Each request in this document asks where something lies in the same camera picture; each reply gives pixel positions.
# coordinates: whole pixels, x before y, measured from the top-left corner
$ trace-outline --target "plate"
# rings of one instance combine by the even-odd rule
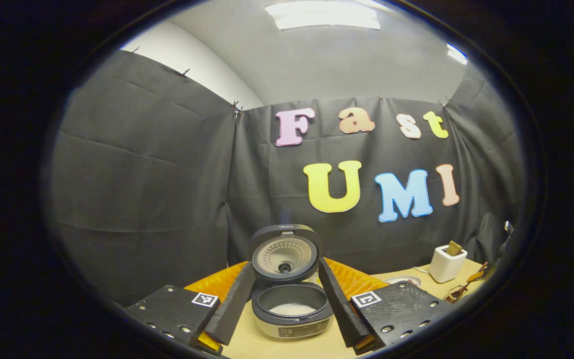
[[[413,275],[399,275],[397,277],[389,278],[385,280],[385,282],[389,284],[394,284],[397,282],[406,282],[408,280],[410,280],[413,284],[415,284],[415,286],[419,287],[422,285],[422,281],[418,277],[415,277]]]

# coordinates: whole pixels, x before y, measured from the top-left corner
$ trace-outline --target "orange letter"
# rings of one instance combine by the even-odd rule
[[[410,139],[419,139],[422,134],[420,129],[415,125],[415,120],[410,115],[407,114],[399,114],[396,116],[396,120],[400,124],[400,130],[406,137]]]

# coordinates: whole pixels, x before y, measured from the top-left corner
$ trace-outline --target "black fabric backdrop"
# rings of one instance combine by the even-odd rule
[[[232,105],[141,55],[110,57],[69,100],[55,216],[86,278],[122,305],[226,266]]]
[[[524,189],[515,114],[469,64],[443,107],[376,96],[308,100],[244,111],[191,79],[137,54],[120,51],[71,96],[52,167],[54,208],[62,238],[87,279],[123,305],[166,283],[184,286],[226,261],[249,259],[256,230],[301,223],[319,233],[325,255],[367,273],[427,264],[438,245],[463,245],[474,261],[492,260],[505,220],[518,217]],[[276,112],[311,107],[303,143],[277,147]],[[364,108],[376,123],[344,134],[338,113]],[[424,113],[442,117],[436,137]],[[408,139],[396,115],[415,118]],[[362,162],[360,201],[323,213],[307,193],[308,164],[333,166],[333,197],[345,194],[341,161]],[[454,167],[460,202],[442,206],[440,164]],[[429,174],[433,212],[380,223],[380,186],[394,173]]]
[[[303,142],[277,147],[280,123],[276,112],[307,107],[316,116],[302,135]],[[376,128],[356,134],[341,132],[338,113],[348,107],[365,109]],[[428,111],[442,117],[442,128],[449,132],[446,139],[435,136],[422,118]],[[411,115],[421,138],[405,137],[397,114]],[[446,109],[442,104],[373,96],[289,102],[245,111],[236,122],[227,195],[228,258],[231,263],[247,259],[248,239],[260,227],[302,223],[320,234],[327,257],[367,273],[427,264],[433,249],[450,240],[460,243],[469,259],[492,260],[503,241],[503,222],[515,221],[523,193],[513,120],[497,92],[474,68]],[[342,197],[346,185],[337,164],[350,160],[362,163],[358,204],[342,213],[315,209],[309,202],[303,168],[331,164],[330,194]],[[454,206],[442,206],[444,191],[435,171],[440,164],[454,167],[460,195]],[[394,173],[406,185],[409,173],[417,169],[429,174],[433,212],[379,222],[382,195],[375,176]]]

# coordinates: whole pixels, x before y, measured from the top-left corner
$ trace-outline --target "wooden table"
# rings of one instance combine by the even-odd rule
[[[456,279],[445,283],[437,283],[431,275],[419,270],[408,269],[394,271],[391,273],[375,274],[372,277],[387,280],[397,275],[413,275],[422,281],[421,288],[431,295],[442,299],[448,291],[460,284],[465,284],[469,275],[478,271],[481,264],[467,259]],[[422,270],[429,270],[429,265],[419,267]],[[470,295],[478,289],[483,280],[472,282],[465,295]],[[269,339],[258,330],[255,323],[254,313],[251,309],[251,301],[247,302],[241,314],[236,330],[229,346],[223,346],[223,355],[232,359],[351,359],[356,354],[353,349],[344,346],[342,334],[335,320],[330,323],[330,327],[325,332],[294,341],[275,341]]]

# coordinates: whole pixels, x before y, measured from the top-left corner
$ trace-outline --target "ceiling light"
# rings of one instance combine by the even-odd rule
[[[457,48],[453,47],[453,45],[447,43],[446,47],[448,48],[447,55],[453,57],[461,64],[467,64],[469,61],[466,59],[466,55],[462,53],[462,51],[458,50]]]
[[[265,7],[281,29],[344,25],[380,30],[376,12],[350,2],[294,1]]]

